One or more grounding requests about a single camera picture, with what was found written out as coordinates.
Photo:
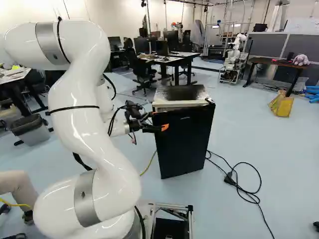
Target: beige pants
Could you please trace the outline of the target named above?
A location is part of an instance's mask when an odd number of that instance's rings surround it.
[[[28,204],[32,210],[38,197],[29,176],[24,171],[0,172],[0,195],[5,193],[12,193],[18,204]],[[28,207],[21,207],[21,209],[24,212],[31,210]]]

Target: blue object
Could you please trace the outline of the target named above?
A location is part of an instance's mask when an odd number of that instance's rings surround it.
[[[319,102],[319,86],[306,86],[305,95],[306,98],[310,99],[310,103]]]

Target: person's leg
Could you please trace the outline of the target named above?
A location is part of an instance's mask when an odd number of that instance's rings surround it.
[[[17,204],[28,204],[20,207],[24,211],[23,219],[26,224],[33,224],[33,207],[38,197],[29,176],[24,171],[0,172],[0,194],[12,193]]]

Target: white robot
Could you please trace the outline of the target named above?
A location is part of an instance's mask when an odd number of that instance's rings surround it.
[[[240,51],[239,51],[239,47],[241,45],[242,42],[246,41],[246,36],[239,33],[236,36],[236,39],[234,42],[229,43],[231,45],[233,45],[233,50],[232,51],[228,51],[228,57],[225,59],[225,62],[228,61],[230,64],[234,64],[235,61],[239,58],[240,56]]]
[[[227,58],[225,59],[223,67],[219,71],[219,73],[224,71],[223,74],[219,74],[220,82],[236,84],[238,79],[243,76],[241,71],[245,67],[248,53],[240,52],[239,47],[246,41],[246,38],[247,37],[245,35],[239,33],[234,42],[228,43],[233,46],[233,49],[227,52]]]
[[[35,204],[36,226],[52,239],[136,238],[141,183],[107,133],[113,105],[101,83],[111,52],[105,32],[85,20],[26,23],[10,29],[3,44],[13,62],[67,70],[48,96],[53,127],[69,150],[98,165],[47,188]],[[118,121],[112,136],[129,130]]]

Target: black desk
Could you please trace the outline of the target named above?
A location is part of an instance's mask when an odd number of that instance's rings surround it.
[[[249,75],[248,75],[247,82],[246,82],[245,85],[243,85],[243,87],[247,87],[247,86],[249,86],[252,83],[251,76],[253,74],[253,71],[254,71],[254,68],[255,68],[256,64],[268,64],[268,65],[277,65],[277,66],[285,66],[285,67],[296,68],[297,73],[296,73],[295,79],[294,79],[292,85],[290,86],[290,88],[287,90],[286,97],[290,96],[290,94],[292,93],[292,91],[293,91],[293,89],[295,87],[295,84],[296,84],[299,76],[301,75],[303,69],[307,68],[307,66],[298,66],[298,65],[294,65],[294,64],[281,63],[280,61],[279,62],[278,61],[272,61],[271,58],[266,58],[266,57],[253,57],[249,61],[252,63],[252,65],[251,65],[251,68],[250,68],[250,72],[249,72]]]
[[[181,52],[179,51],[177,54],[172,54],[171,52],[168,53],[169,56],[173,57],[181,57],[184,58],[184,63],[187,64],[187,85],[191,85],[191,62],[195,57],[200,56],[200,53],[198,52]]]
[[[30,116],[31,114],[38,113],[41,111],[45,111],[48,109],[47,106],[44,105],[42,100],[39,98],[38,94],[34,90],[32,84],[28,81],[27,75],[31,69],[26,69],[26,74],[16,79],[3,79],[0,80],[0,90],[5,91],[8,96],[11,98],[13,104],[21,111],[21,114],[25,116]],[[24,81],[25,85],[30,91],[30,94],[35,98],[36,102],[40,105],[40,108],[30,112],[29,109],[25,106],[24,102],[20,97],[20,92],[15,90],[17,83],[20,81]]]
[[[179,66],[184,64],[184,58],[181,57],[168,57],[168,61],[164,61],[162,59],[163,56],[159,56],[161,58],[152,59],[151,57],[139,57],[140,60],[150,61],[151,64],[160,65],[161,75],[162,77],[167,77],[166,66],[175,67],[174,79],[175,85],[179,85]]]

